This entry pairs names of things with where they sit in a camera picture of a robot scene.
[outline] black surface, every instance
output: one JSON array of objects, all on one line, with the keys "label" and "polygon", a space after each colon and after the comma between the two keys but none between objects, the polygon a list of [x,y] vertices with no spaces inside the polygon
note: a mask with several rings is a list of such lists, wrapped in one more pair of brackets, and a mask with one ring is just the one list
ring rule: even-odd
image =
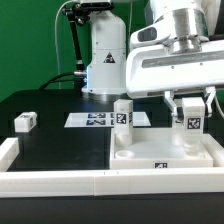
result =
[{"label": "black surface", "polygon": [[[224,145],[224,121],[213,105],[205,120]],[[38,113],[30,134],[14,133],[20,113]],[[0,141],[19,136],[20,155],[10,171],[108,169],[110,128],[71,128],[70,112],[111,112],[113,103],[82,99],[72,91],[21,91],[0,103]],[[134,101],[152,127],[170,127],[163,98]],[[224,223],[224,193],[0,199],[0,223]]]}]

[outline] white box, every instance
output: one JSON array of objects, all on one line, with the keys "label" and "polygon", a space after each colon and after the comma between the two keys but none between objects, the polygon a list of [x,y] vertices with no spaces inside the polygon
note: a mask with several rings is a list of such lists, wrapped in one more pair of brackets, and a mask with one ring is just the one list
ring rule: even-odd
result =
[{"label": "white box", "polygon": [[29,132],[37,124],[35,112],[24,112],[14,120],[15,132]]}]

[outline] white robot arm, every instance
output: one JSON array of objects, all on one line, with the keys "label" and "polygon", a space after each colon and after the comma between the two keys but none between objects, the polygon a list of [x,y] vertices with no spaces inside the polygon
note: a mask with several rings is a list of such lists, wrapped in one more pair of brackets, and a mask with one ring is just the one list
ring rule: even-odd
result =
[{"label": "white robot arm", "polygon": [[[216,87],[224,84],[224,40],[209,41],[220,2],[151,0],[154,23],[131,37],[126,66],[129,96],[164,95],[173,125],[181,125],[190,151],[203,133],[204,117],[212,114]],[[206,103],[200,97],[174,101],[175,94],[199,91],[204,91]]]},{"label": "white robot arm", "polygon": [[[224,84],[224,41],[210,41],[206,2],[216,10],[220,1],[151,0],[154,24],[131,37],[126,85],[132,98],[197,92]],[[217,16],[210,24],[215,24]]]}]

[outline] green background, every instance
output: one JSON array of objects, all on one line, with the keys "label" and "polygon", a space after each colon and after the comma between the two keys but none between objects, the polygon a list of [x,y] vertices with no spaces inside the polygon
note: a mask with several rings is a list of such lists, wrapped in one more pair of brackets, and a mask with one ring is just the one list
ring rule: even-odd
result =
[{"label": "green background", "polygon": [[[0,2],[0,101],[15,91],[38,89],[57,75],[54,22],[65,0],[1,0]],[[131,31],[145,26],[146,1],[133,3]],[[130,4],[116,3],[113,13],[128,27]],[[81,51],[86,65],[91,60],[90,27],[79,28]],[[75,70],[69,22],[59,17],[61,72]],[[72,84],[62,84],[72,88]]]}]

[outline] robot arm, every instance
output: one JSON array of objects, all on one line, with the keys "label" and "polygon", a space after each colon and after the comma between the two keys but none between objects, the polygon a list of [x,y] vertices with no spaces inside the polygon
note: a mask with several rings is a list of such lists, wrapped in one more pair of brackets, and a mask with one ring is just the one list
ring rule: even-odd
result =
[{"label": "robot arm", "polygon": [[202,9],[206,2],[215,9],[220,6],[220,1],[150,1],[154,24],[131,37],[133,50],[126,66],[130,97],[164,95],[165,91],[192,93],[223,86],[220,68],[224,63],[224,41],[209,41]]}]

